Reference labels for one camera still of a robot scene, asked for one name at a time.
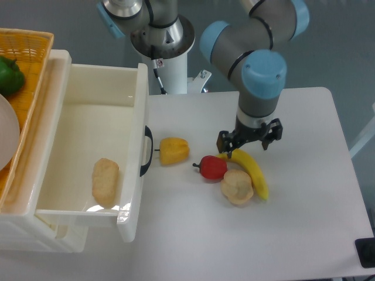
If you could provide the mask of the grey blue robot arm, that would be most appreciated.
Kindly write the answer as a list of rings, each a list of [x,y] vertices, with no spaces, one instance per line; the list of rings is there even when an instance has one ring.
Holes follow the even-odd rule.
[[[273,118],[285,87],[287,64],[273,48],[306,30],[309,10],[304,1],[243,1],[247,20],[234,27],[211,23],[202,33],[203,57],[239,93],[236,125],[217,138],[220,153],[231,154],[246,143],[260,141],[264,149],[281,139],[282,125]],[[187,55],[195,42],[188,19],[176,1],[100,1],[97,10],[111,34],[129,36],[149,68],[152,94],[181,94],[192,88]]]

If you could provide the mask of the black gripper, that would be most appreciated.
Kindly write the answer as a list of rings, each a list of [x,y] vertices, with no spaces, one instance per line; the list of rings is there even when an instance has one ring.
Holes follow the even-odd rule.
[[[273,141],[281,140],[282,133],[283,126],[279,118],[273,119],[269,124],[263,122],[259,128],[251,128],[236,117],[234,131],[220,131],[216,146],[219,153],[224,153],[228,159],[231,159],[233,150],[249,142],[261,141],[262,148],[267,150]]]

